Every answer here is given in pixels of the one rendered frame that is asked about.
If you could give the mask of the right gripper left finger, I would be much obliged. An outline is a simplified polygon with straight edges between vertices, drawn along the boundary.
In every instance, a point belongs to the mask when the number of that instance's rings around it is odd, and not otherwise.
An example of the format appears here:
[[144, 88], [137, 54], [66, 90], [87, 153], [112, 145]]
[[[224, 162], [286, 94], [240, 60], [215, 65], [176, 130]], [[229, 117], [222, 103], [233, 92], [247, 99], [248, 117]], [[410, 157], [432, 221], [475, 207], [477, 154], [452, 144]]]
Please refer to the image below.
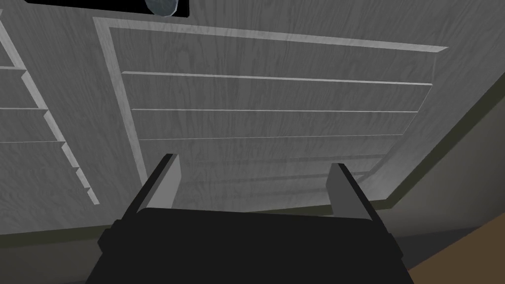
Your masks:
[[145, 208], [170, 209], [181, 181], [180, 157], [167, 153], [128, 206], [122, 219], [132, 218]]

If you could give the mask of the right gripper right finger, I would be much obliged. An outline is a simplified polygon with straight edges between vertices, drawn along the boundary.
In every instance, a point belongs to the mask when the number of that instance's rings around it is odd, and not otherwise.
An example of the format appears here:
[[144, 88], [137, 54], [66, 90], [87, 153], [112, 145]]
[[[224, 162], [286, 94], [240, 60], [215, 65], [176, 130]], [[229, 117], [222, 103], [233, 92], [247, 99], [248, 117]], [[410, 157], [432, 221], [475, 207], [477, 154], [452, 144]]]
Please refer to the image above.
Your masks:
[[368, 219], [371, 216], [344, 173], [345, 165], [331, 164], [326, 189], [330, 200], [333, 217]]

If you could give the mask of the grey louvred wooden door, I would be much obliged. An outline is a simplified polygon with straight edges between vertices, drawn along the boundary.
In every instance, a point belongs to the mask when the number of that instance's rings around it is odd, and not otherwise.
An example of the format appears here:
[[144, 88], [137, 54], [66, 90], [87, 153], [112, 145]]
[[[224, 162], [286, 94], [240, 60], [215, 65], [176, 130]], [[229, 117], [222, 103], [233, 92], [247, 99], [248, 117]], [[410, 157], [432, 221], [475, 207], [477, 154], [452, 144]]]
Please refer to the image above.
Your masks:
[[505, 0], [0, 0], [0, 235], [111, 224], [166, 153], [181, 209], [379, 209], [505, 72]]

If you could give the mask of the grey round knob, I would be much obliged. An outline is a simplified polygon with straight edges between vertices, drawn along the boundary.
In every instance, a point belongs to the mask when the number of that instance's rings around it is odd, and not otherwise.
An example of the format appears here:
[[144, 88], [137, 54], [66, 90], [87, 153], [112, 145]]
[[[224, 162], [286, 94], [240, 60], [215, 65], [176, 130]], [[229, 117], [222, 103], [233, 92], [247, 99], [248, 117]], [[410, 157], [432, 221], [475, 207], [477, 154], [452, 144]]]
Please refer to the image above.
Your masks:
[[179, 0], [144, 0], [149, 11], [157, 16], [173, 16], [178, 9]]

